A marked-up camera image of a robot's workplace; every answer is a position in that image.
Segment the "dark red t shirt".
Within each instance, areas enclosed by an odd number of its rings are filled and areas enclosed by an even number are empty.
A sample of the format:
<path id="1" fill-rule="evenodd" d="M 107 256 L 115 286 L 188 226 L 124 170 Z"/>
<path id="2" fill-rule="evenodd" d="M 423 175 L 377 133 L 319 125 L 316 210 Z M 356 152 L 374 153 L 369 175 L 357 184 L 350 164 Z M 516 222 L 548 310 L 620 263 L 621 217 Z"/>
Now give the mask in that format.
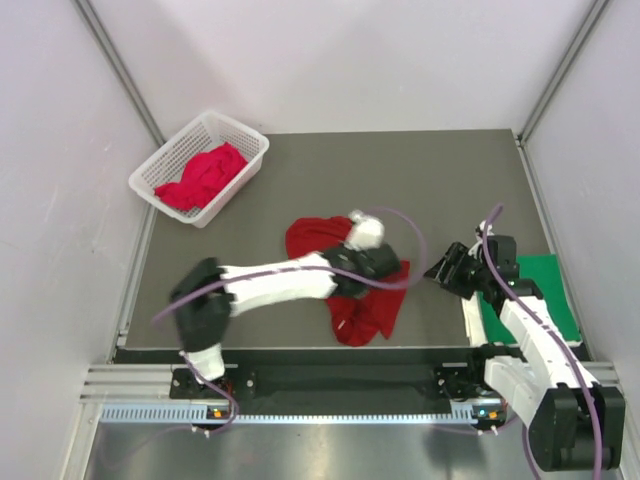
<path id="1" fill-rule="evenodd" d="M 347 217 L 304 217 L 285 233 L 289 258 L 339 246 L 351 230 Z M 350 347 L 367 345 L 377 335 L 389 339 L 406 296 L 406 290 L 370 290 L 362 298 L 331 297 L 325 301 L 336 340 Z"/>

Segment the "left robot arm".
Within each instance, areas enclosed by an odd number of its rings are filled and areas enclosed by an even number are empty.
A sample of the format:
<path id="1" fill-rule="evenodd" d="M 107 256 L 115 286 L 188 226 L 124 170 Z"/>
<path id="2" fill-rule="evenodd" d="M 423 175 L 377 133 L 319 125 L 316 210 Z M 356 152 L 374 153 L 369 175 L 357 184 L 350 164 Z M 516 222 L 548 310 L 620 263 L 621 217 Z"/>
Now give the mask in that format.
<path id="1" fill-rule="evenodd" d="M 170 311 L 192 384 L 205 396 L 226 387 L 222 342 L 230 321 L 273 304 L 333 297 L 355 299 L 402 271 L 391 246 L 354 250 L 343 244 L 258 267 L 201 261 L 172 292 Z"/>

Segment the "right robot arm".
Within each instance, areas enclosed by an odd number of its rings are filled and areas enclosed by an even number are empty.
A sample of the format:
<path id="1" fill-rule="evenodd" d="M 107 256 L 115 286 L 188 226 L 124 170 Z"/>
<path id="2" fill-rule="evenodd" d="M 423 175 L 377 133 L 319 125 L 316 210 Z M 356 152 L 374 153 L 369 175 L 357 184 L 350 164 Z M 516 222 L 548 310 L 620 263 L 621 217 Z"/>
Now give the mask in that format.
<path id="1" fill-rule="evenodd" d="M 625 399 L 577 359 L 551 318 L 542 290 L 522 276 L 514 238 L 454 242 L 426 277 L 465 300 L 480 295 L 516 346 L 484 344 L 468 360 L 476 394 L 499 394 L 520 418 L 529 455 L 544 472 L 619 467 Z"/>

